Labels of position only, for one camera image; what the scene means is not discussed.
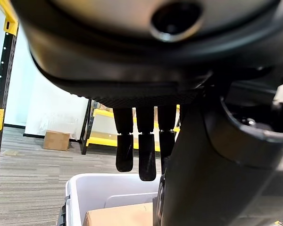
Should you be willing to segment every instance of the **floor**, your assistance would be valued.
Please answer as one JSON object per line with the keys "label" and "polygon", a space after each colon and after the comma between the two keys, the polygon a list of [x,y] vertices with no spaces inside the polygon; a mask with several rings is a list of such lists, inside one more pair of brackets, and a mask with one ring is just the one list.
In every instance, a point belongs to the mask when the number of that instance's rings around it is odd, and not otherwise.
{"label": "floor", "polygon": [[[4,128],[0,154],[0,226],[55,226],[65,198],[65,183],[80,173],[117,173],[112,152],[81,155],[44,150],[43,139],[23,137],[24,130]],[[131,173],[138,173],[134,158]],[[160,171],[160,160],[157,159]]]}

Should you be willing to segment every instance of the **black shelf post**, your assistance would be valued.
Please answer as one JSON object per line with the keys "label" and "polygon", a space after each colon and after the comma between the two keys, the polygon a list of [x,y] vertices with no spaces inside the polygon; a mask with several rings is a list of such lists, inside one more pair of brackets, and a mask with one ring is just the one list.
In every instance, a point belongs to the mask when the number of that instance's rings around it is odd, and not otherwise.
{"label": "black shelf post", "polygon": [[87,139],[90,138],[91,129],[92,129],[93,120],[94,120],[93,112],[94,112],[94,109],[97,108],[97,105],[98,105],[98,102],[96,102],[95,100],[93,100],[93,101],[91,99],[88,100],[88,105],[87,105],[85,118],[84,118],[84,122],[83,122],[81,137],[80,137],[81,154],[86,154],[86,152],[87,152],[87,146],[86,146]]}
{"label": "black shelf post", "polygon": [[[0,109],[6,109],[6,103],[8,99],[8,89],[10,75],[14,60],[15,48],[16,48],[17,36],[5,33],[2,55],[0,61]],[[3,129],[0,130],[0,149],[2,141]]]}

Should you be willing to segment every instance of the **cardboard box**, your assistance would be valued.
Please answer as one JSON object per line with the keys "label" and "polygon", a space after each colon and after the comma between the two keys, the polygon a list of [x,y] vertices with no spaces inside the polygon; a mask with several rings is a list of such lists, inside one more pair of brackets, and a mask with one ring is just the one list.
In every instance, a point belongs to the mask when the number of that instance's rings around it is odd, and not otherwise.
{"label": "cardboard box", "polygon": [[69,145],[69,133],[61,133],[47,130],[44,139],[44,149],[67,151]]}
{"label": "cardboard box", "polygon": [[153,226],[153,203],[91,210],[83,226]]}

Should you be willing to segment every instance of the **white storage container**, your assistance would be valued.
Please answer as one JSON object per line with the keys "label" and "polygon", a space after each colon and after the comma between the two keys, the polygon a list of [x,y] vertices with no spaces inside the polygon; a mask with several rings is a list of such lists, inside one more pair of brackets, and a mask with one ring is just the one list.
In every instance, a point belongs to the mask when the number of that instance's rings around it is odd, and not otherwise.
{"label": "white storage container", "polygon": [[151,182],[138,174],[86,173],[66,183],[66,225],[82,226],[87,211],[152,202],[157,196],[160,175]]}

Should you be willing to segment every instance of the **circular hole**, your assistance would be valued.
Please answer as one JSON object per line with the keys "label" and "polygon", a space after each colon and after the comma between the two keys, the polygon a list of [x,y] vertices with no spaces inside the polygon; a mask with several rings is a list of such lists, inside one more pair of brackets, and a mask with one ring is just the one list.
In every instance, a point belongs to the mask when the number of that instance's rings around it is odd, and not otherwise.
{"label": "circular hole", "polygon": [[196,3],[176,2],[159,8],[151,20],[151,33],[163,41],[179,41],[200,28],[202,8]]}

